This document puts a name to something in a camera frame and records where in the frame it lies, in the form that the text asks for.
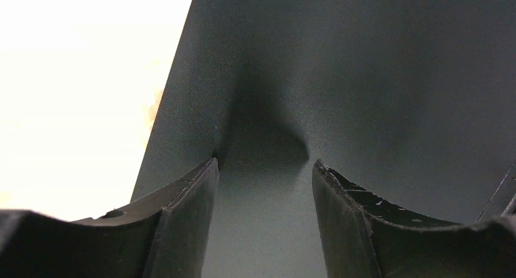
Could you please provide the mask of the teal folder black inside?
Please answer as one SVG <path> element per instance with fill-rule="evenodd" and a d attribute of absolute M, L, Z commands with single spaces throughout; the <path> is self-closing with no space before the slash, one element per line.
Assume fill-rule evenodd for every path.
<path fill-rule="evenodd" d="M 322 160 L 473 224 L 515 194 L 515 0 L 192 0 L 132 194 L 220 180 L 204 277 L 329 277 Z"/>

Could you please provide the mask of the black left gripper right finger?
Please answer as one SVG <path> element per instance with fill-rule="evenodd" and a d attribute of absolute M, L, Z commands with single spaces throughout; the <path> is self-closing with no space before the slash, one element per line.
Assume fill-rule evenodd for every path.
<path fill-rule="evenodd" d="M 514 277 L 515 217 L 428 217 L 348 181 L 322 160 L 312 189 L 329 277 Z"/>

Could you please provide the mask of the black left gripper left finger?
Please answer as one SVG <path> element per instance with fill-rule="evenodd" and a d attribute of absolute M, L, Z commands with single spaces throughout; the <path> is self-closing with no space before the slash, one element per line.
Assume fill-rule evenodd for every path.
<path fill-rule="evenodd" d="M 219 180 L 208 159 L 100 218 L 1 211 L 2 277 L 201 277 Z"/>

